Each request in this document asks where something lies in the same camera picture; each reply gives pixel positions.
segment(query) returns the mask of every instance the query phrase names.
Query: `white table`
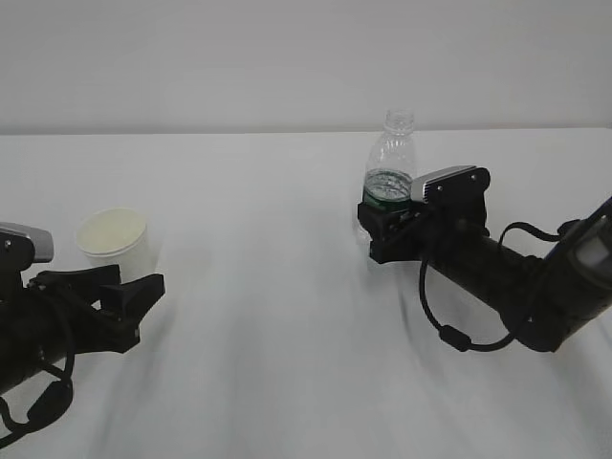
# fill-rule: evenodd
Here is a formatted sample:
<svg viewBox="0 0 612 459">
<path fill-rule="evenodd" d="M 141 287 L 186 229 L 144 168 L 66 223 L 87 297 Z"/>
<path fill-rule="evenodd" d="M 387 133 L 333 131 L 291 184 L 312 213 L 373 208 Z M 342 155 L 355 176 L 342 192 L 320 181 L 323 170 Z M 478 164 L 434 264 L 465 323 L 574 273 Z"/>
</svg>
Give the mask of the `white table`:
<svg viewBox="0 0 612 459">
<path fill-rule="evenodd" d="M 68 414 L 0 457 L 610 457 L 612 312 L 556 354 L 443 344 L 416 301 L 415 267 L 373 269 L 355 242 L 375 138 L 0 138 L 1 220 L 50 230 L 55 269 L 87 266 L 73 243 L 82 218 L 128 206 L 150 219 L 167 288 L 142 343 L 77 358 Z M 495 237 L 518 219 L 553 231 L 612 188 L 612 130 L 425 132 L 416 143 L 421 172 L 491 171 Z M 428 282 L 443 321 L 474 339 L 503 333 L 468 294 L 434 273 Z M 20 416 L 43 382 L 8 394 Z"/>
</svg>

